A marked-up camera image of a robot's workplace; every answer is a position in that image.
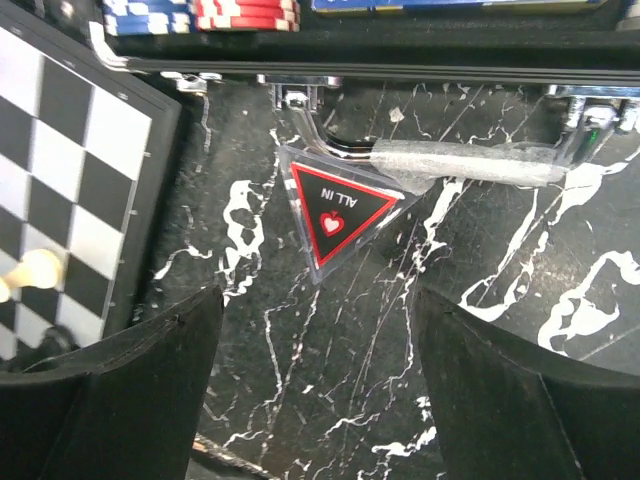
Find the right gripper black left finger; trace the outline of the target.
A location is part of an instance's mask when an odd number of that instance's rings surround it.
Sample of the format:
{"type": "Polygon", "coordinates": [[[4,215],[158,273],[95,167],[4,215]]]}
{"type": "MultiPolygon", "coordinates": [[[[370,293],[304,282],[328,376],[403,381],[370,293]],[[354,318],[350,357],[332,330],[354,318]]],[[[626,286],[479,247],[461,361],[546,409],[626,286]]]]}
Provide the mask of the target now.
{"type": "Polygon", "coordinates": [[[2,478],[184,478],[223,311],[210,286],[98,343],[2,372],[2,478]]]}

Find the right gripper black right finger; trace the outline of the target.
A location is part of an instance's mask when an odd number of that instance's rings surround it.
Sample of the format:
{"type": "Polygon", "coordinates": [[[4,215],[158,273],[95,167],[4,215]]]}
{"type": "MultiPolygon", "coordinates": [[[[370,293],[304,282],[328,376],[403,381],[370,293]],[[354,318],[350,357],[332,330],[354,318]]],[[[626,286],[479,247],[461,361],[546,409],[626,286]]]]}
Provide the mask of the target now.
{"type": "Polygon", "coordinates": [[[448,478],[638,478],[638,376],[555,354],[426,287],[413,319],[448,478]]]}

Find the black white chess board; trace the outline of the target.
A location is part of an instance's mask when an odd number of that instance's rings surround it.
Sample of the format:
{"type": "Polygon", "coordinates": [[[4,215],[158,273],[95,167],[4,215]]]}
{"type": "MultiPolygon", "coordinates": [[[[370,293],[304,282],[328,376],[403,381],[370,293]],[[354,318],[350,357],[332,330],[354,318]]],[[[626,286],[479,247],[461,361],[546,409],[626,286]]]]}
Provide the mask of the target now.
{"type": "Polygon", "coordinates": [[[1,355],[54,326],[80,346],[131,322],[181,105],[10,2],[1,5],[1,268],[47,249],[66,274],[1,306],[1,355]]]}

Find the triangular all-in marker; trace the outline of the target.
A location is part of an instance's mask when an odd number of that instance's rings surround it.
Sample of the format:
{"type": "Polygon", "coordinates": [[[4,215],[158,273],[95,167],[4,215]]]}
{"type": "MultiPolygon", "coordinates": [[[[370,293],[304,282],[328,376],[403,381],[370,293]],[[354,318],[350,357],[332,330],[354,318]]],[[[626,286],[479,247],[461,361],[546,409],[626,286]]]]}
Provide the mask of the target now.
{"type": "Polygon", "coordinates": [[[277,156],[314,284],[419,199],[371,167],[294,147],[277,156]]]}

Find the black poker set case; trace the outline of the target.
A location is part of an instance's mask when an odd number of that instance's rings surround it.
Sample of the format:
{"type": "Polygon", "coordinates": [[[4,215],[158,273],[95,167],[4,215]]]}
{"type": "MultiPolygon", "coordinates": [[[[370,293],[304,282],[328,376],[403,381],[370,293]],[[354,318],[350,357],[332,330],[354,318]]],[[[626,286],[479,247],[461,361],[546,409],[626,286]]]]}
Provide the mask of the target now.
{"type": "Polygon", "coordinates": [[[368,164],[404,189],[440,177],[544,186],[590,161],[615,133],[639,126],[639,22],[620,2],[577,18],[473,11],[312,19],[298,32],[120,36],[105,15],[89,25],[98,59],[114,71],[255,76],[278,92],[307,146],[368,164]],[[565,104],[552,144],[497,146],[327,136],[316,118],[320,88],[346,78],[541,85],[565,104]]]}

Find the blue playing card deck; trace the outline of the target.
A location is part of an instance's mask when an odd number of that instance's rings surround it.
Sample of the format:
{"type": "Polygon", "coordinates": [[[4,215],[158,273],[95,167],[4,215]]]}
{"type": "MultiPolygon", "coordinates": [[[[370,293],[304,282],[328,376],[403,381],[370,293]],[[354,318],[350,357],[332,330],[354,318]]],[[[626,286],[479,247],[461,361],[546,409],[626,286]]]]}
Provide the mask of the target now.
{"type": "Polygon", "coordinates": [[[421,12],[427,10],[484,9],[523,14],[576,13],[599,8],[599,0],[313,0],[319,14],[421,12]]]}

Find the black chess piece right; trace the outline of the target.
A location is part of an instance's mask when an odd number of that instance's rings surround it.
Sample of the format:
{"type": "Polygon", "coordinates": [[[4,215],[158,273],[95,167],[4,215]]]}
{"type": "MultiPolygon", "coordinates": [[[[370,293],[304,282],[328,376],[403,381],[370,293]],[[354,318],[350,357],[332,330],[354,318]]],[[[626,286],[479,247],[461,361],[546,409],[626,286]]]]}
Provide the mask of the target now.
{"type": "Polygon", "coordinates": [[[78,348],[71,331],[56,325],[48,328],[36,347],[27,347],[21,352],[20,370],[26,371],[45,360],[72,352],[78,348]]]}

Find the white chess king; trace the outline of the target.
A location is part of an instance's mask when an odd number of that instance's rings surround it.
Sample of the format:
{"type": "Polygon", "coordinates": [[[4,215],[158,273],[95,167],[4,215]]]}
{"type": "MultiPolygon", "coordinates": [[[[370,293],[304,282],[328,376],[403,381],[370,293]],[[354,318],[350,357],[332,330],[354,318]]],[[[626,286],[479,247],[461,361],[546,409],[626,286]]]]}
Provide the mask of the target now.
{"type": "Polygon", "coordinates": [[[53,252],[46,249],[28,251],[11,271],[1,276],[1,302],[7,302],[17,289],[55,288],[63,275],[63,263],[53,252]]]}

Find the light blue chip column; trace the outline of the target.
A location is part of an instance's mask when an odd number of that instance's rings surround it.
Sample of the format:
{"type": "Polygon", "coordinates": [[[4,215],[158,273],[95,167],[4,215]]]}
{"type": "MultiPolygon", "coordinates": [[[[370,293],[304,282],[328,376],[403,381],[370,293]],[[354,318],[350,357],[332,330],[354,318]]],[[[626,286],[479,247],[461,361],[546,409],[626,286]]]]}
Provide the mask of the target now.
{"type": "Polygon", "coordinates": [[[171,35],[196,32],[191,1],[110,0],[102,2],[105,30],[112,36],[171,35]]]}

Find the green blue chip column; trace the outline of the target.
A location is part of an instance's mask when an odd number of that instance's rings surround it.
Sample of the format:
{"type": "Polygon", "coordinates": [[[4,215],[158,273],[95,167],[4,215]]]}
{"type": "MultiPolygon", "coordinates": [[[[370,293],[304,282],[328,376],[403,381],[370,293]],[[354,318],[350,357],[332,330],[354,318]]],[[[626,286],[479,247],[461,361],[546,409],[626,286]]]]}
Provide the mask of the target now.
{"type": "Polygon", "coordinates": [[[300,27],[297,1],[219,1],[194,2],[197,28],[201,31],[284,31],[300,27]]]}

